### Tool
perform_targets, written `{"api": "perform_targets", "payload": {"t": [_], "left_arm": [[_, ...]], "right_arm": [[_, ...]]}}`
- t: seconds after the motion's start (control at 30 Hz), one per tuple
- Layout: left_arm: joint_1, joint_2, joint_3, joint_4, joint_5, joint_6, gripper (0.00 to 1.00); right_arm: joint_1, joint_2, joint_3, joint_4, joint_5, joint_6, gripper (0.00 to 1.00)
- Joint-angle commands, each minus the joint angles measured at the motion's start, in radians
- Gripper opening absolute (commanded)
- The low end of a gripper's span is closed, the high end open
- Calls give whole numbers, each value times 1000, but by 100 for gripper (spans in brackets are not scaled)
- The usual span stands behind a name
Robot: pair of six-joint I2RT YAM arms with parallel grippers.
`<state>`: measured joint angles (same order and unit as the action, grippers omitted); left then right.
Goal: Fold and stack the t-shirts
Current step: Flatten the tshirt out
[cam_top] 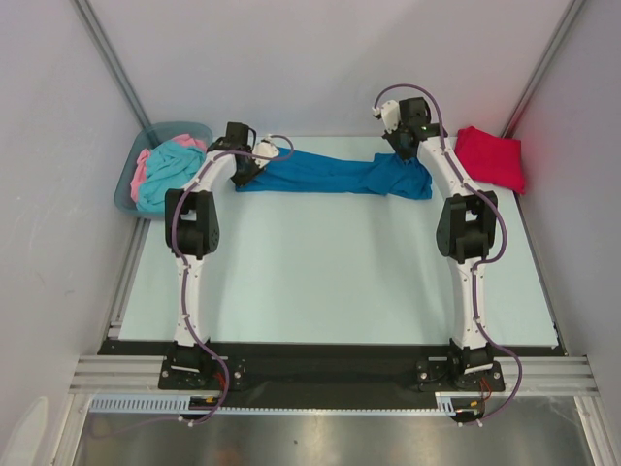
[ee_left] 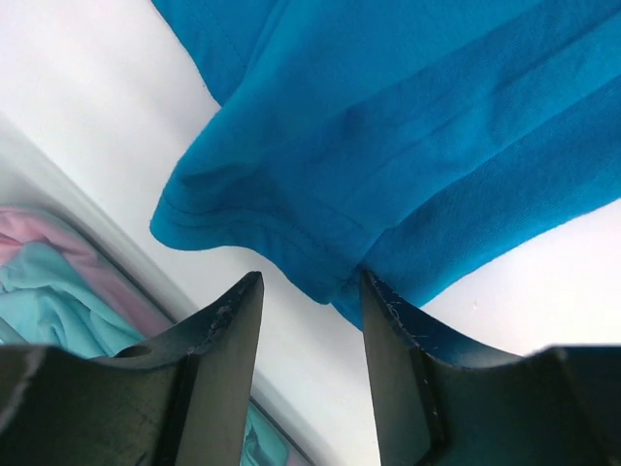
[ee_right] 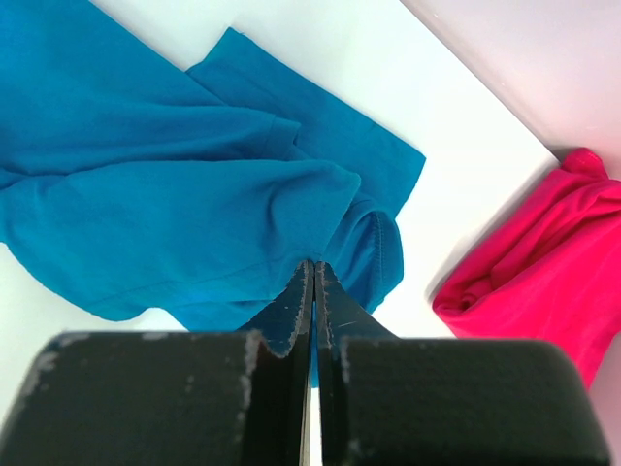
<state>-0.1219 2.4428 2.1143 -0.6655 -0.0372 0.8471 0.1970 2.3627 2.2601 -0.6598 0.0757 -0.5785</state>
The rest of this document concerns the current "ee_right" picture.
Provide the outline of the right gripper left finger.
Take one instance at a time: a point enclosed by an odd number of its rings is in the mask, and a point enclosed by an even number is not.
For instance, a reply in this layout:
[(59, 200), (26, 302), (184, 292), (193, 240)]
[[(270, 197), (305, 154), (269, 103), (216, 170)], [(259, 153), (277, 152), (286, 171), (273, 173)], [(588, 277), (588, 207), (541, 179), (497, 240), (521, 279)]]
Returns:
[(233, 332), (72, 332), (31, 364), (5, 465), (305, 465), (314, 267)]

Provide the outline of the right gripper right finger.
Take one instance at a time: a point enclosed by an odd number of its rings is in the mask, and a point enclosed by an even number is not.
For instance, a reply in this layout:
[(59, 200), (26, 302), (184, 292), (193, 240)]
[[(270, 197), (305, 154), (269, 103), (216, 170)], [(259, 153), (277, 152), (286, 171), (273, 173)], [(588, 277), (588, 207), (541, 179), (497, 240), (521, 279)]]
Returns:
[(569, 358), (537, 340), (400, 338), (315, 267), (326, 465), (606, 465)]

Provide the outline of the dark blue t shirt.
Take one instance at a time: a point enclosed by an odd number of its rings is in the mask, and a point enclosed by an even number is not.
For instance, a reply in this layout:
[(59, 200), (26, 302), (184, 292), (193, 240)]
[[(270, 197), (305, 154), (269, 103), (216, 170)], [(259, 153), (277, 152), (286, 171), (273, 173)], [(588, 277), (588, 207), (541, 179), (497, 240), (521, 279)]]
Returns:
[(1, 240), (100, 318), (234, 330), (304, 260), (373, 311), (424, 164), (235, 29), (181, 70), (87, 1), (1, 5)]

